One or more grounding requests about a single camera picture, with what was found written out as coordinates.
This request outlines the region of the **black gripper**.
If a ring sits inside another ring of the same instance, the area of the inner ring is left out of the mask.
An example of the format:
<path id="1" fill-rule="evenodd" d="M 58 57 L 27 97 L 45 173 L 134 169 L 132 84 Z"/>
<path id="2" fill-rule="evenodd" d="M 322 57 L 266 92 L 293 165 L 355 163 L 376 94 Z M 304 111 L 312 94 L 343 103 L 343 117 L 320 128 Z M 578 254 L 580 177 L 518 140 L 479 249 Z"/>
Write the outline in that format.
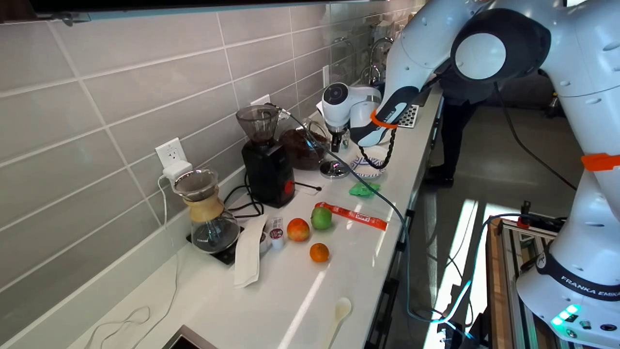
<path id="1" fill-rule="evenodd" d="M 339 154 L 343 132 L 330 132 L 330 134 L 332 134 L 330 152 Z"/>

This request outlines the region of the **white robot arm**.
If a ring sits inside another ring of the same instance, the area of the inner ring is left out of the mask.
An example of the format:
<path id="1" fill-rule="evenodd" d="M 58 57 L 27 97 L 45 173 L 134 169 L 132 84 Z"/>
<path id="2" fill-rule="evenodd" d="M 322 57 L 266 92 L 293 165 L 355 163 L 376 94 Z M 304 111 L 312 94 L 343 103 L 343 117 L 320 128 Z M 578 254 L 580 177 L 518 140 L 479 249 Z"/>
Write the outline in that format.
<path id="1" fill-rule="evenodd" d="M 545 76 L 581 148 L 570 216 L 521 274 L 521 305 L 556 338 L 620 348 L 620 0 L 426 0 L 390 45 L 384 86 L 324 90 L 320 111 L 361 148 L 417 125 L 444 78 L 463 97 L 529 105 Z"/>

